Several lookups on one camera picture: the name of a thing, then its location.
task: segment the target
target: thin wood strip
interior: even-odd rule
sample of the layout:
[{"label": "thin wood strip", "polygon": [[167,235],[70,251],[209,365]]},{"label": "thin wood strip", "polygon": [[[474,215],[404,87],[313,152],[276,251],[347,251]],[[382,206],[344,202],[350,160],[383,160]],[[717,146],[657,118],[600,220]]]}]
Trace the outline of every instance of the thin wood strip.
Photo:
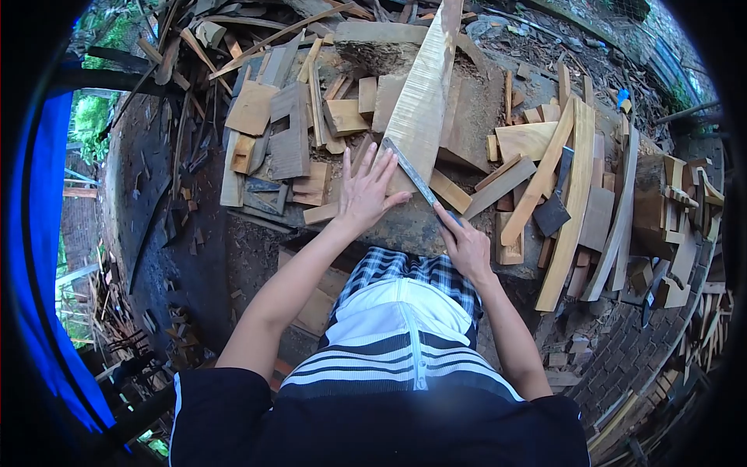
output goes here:
[{"label": "thin wood strip", "polygon": [[589,286],[581,296],[581,300],[592,302],[599,299],[602,287],[610,275],[612,264],[617,258],[617,252],[620,248],[620,242],[625,233],[625,226],[630,219],[628,211],[633,209],[633,188],[635,186],[636,164],[638,161],[638,142],[639,132],[634,126],[630,126],[630,140],[625,158],[625,172],[623,178],[622,194],[618,203],[615,221],[604,243],[604,251],[599,259],[597,269],[594,271]]},{"label": "thin wood strip", "polygon": [[555,310],[565,278],[573,264],[573,257],[581,235],[586,203],[589,200],[589,187],[592,181],[592,159],[594,157],[594,109],[573,99],[568,107],[575,107],[574,141],[576,143],[571,172],[568,180],[568,197],[565,210],[571,219],[560,227],[555,243],[555,251],[550,267],[545,274],[542,290],[535,309],[541,312]]},{"label": "thin wood strip", "polygon": [[228,73],[229,71],[232,71],[234,69],[240,68],[241,65],[244,64],[245,61],[249,59],[249,56],[253,54],[254,52],[257,52],[261,47],[266,46],[267,44],[271,43],[275,39],[278,39],[289,32],[293,32],[298,28],[302,28],[303,26],[306,26],[308,24],[311,24],[315,21],[319,21],[320,19],[327,18],[330,15],[333,15],[335,13],[339,13],[341,11],[346,11],[351,8],[353,8],[354,4],[352,3],[346,3],[341,4],[340,6],[334,7],[331,10],[323,11],[322,13],[316,14],[314,16],[310,16],[309,18],[302,19],[301,21],[297,22],[294,25],[288,26],[287,28],[283,29],[282,31],[278,31],[275,34],[269,36],[267,39],[260,41],[259,43],[256,43],[253,47],[249,48],[246,52],[241,54],[240,57],[234,58],[230,62],[228,62],[226,65],[223,66],[219,71],[213,72],[208,76],[208,79],[215,79],[221,75],[224,75]]},{"label": "thin wood strip", "polygon": [[542,156],[542,161],[539,163],[537,172],[529,182],[527,190],[521,197],[521,200],[516,202],[514,200],[515,208],[513,214],[506,228],[503,229],[500,234],[500,243],[504,246],[508,246],[516,241],[516,238],[524,230],[524,226],[532,216],[537,201],[542,195],[542,191],[548,184],[548,180],[552,179],[552,175],[555,172],[555,166],[558,164],[562,147],[568,140],[568,136],[571,134],[573,129],[573,118],[574,118],[574,106],[568,105],[560,116],[557,129],[553,133],[553,137],[550,139],[548,148],[545,151],[545,155]]}]

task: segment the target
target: blue tarp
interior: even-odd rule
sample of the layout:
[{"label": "blue tarp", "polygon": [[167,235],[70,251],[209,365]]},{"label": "blue tarp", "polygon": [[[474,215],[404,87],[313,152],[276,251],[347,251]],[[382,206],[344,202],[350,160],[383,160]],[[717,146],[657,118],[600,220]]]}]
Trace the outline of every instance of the blue tarp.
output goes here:
[{"label": "blue tarp", "polygon": [[[22,172],[26,147],[19,148],[19,157],[12,168],[10,178],[9,226],[7,244],[9,249],[10,276],[19,305],[19,327],[21,338],[28,346],[32,359],[39,368],[53,395],[64,400],[73,415],[89,430],[98,430],[94,417],[86,410],[83,402],[73,391],[70,382],[60,367],[53,346],[58,347],[75,381],[93,410],[106,427],[114,424],[104,395],[93,375],[86,369],[72,346],[65,329],[55,312],[55,274],[57,271],[58,242],[60,238],[60,217],[62,212],[62,188],[67,129],[70,119],[72,93],[48,99],[43,106],[41,121],[34,143],[31,160],[31,186],[29,189],[28,211],[30,244],[25,244],[22,234]],[[26,134],[21,141],[27,141],[29,124],[24,126]],[[31,251],[32,261],[27,264],[27,252]],[[39,313],[32,293],[33,283],[29,273],[35,275],[38,284],[43,312]],[[49,341],[42,327],[46,320],[52,327],[55,341]]]}]

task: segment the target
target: left hand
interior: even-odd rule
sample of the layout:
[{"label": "left hand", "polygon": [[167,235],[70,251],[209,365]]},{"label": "left hand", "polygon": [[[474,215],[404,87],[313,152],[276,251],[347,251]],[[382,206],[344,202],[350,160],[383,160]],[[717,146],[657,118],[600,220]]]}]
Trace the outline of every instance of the left hand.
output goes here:
[{"label": "left hand", "polygon": [[342,159],[343,189],[335,220],[351,229],[356,237],[373,227],[390,208],[412,198],[408,191],[386,196],[386,186],[397,169],[397,156],[391,149],[386,150],[369,173],[376,148],[376,143],[368,147],[355,176],[350,173],[350,148],[345,148]]}]

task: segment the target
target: green foliage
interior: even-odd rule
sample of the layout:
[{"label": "green foliage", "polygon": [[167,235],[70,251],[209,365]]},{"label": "green foliage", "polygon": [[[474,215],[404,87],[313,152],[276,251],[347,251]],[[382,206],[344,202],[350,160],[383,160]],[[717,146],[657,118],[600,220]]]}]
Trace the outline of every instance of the green foliage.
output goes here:
[{"label": "green foliage", "polygon": [[103,161],[109,152],[109,137],[99,141],[99,133],[106,127],[109,113],[116,102],[116,98],[82,96],[80,90],[73,94],[72,120],[75,125],[68,132],[67,140],[70,143],[83,143],[81,158],[88,165]]}]

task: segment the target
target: blue object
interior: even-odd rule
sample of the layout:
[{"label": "blue object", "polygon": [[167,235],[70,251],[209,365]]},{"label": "blue object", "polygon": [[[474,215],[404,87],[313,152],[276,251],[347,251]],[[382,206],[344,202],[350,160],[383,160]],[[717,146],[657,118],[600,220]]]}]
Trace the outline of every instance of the blue object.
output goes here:
[{"label": "blue object", "polygon": [[[19,310],[20,340],[27,346],[49,391],[61,398],[88,430],[101,432],[114,425],[114,417],[55,311],[55,275],[71,104],[72,93],[44,102],[31,160],[28,160],[29,148],[25,142],[32,139],[29,137],[33,131],[32,116],[25,116],[25,133],[20,138],[23,143],[17,148],[19,157],[10,168],[12,176],[8,178],[10,189],[6,196],[10,197],[7,204],[10,222],[4,240],[13,245],[8,249],[7,264],[10,265],[8,275],[13,298]],[[24,216],[28,217],[28,225],[25,225]],[[69,373],[61,366],[60,355]],[[68,380],[69,374],[74,381]]]},{"label": "blue object", "polygon": [[628,97],[630,97],[630,93],[628,93],[627,89],[622,88],[617,92],[617,108],[620,108],[620,103],[624,100],[626,100]]}]

